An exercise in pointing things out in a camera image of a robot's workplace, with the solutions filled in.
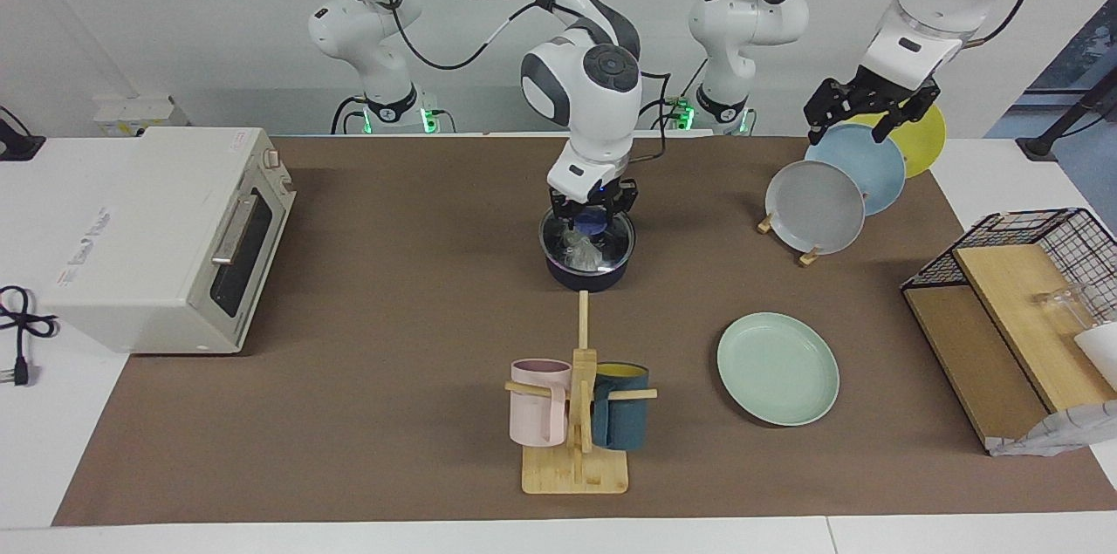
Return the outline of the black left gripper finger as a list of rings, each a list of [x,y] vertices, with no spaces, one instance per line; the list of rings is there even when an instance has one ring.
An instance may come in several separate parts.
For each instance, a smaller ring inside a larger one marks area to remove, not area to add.
[[[811,145],[820,143],[822,137],[825,137],[827,128],[837,124],[838,113],[840,113],[839,82],[821,82],[805,103],[806,138]]]
[[[919,122],[937,112],[939,92],[917,92],[907,101],[886,102],[885,112],[873,125],[873,143],[881,144],[895,128]]]

